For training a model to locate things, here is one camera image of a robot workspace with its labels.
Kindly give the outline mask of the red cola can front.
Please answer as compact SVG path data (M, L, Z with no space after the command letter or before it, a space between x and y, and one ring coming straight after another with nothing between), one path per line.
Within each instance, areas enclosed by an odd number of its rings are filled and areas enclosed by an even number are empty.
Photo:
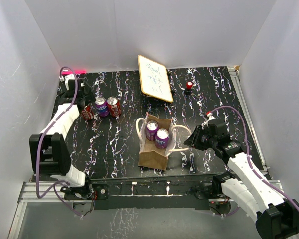
M94 113L89 105L86 105L82 108L81 115L86 121L90 121L94 118Z

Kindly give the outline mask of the canvas tote bag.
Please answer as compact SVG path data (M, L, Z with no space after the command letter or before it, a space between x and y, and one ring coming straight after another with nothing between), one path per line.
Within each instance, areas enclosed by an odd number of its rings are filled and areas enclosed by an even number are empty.
M169 132L169 142L166 149L158 149L155 141L146 139L145 127L148 121L154 120L158 122L159 129L164 128ZM165 171L167 169L169 155L173 152L183 152L189 148L176 148L176 130L185 130L185 135L189 137L191 130L183 125L177 125L171 119L160 119L154 115L146 113L144 118L138 118L135 123L136 133L139 139L139 167L151 168Z

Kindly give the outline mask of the pink tape strip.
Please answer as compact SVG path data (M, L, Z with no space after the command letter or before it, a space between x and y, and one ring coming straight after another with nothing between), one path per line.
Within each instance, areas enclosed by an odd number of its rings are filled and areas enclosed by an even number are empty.
M71 70L63 70L62 75L68 75L68 74L85 74L86 70L75 70L74 72Z

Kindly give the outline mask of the purple soda can back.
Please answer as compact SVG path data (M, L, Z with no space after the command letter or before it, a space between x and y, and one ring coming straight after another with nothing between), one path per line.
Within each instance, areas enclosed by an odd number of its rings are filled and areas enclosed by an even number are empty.
M158 130L158 122L154 120L148 121L145 127L146 139L149 141L155 141L155 136Z

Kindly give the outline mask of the white board with wooden frame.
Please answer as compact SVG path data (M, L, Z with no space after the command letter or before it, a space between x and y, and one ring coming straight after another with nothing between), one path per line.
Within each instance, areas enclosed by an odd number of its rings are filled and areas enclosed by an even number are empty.
M147 96L172 103L173 96L167 68L144 56L138 55L141 92Z

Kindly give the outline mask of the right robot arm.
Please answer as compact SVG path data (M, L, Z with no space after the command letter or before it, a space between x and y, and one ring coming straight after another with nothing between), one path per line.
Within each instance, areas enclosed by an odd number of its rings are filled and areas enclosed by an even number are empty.
M274 190L248 162L241 143L231 139L224 122L211 119L197 126L184 144L201 151L213 149L231 169L213 177L212 192L233 199L254 221L261 238L286 239L299 233L298 202Z

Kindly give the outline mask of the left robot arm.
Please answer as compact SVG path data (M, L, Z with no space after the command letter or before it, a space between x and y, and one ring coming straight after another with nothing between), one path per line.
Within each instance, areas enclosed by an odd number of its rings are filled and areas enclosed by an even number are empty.
M60 182L63 193L87 199L93 193L93 186L87 174L72 164L66 137L78 117L94 118L90 104L95 96L89 85L74 74L61 76L60 81L65 92L56 113L41 133L29 139L32 169L36 177L48 175Z

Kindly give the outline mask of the purple soda can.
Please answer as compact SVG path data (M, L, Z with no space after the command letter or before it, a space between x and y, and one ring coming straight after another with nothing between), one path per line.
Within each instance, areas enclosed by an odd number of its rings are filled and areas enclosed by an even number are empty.
M107 107L107 100L104 97L98 96L95 99L95 106L96 106L96 110L97 110L98 114L101 117L106 117L109 115L109 111L108 111L108 107Z
M146 139L149 141L155 141L155 136L158 130L158 122L154 120L148 121L145 127Z
M169 132L168 130L161 128L156 132L155 136L155 146L158 149L166 149L169 142Z

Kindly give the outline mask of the red cola can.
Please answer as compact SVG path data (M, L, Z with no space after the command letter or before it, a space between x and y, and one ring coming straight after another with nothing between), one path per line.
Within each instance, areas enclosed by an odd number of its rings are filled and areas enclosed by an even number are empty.
M89 105L86 105L82 108L81 115L86 121L90 121L94 118L94 113Z
M121 107L120 107L120 103L119 100L114 97L111 96L107 99L107 107L109 110L109 114L113 117L119 117L121 114Z

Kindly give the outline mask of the red emergency button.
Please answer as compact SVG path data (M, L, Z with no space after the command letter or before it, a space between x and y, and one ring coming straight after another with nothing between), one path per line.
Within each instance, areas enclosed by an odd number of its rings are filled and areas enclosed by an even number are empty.
M192 92L193 83L191 81L186 83L185 94L189 95Z

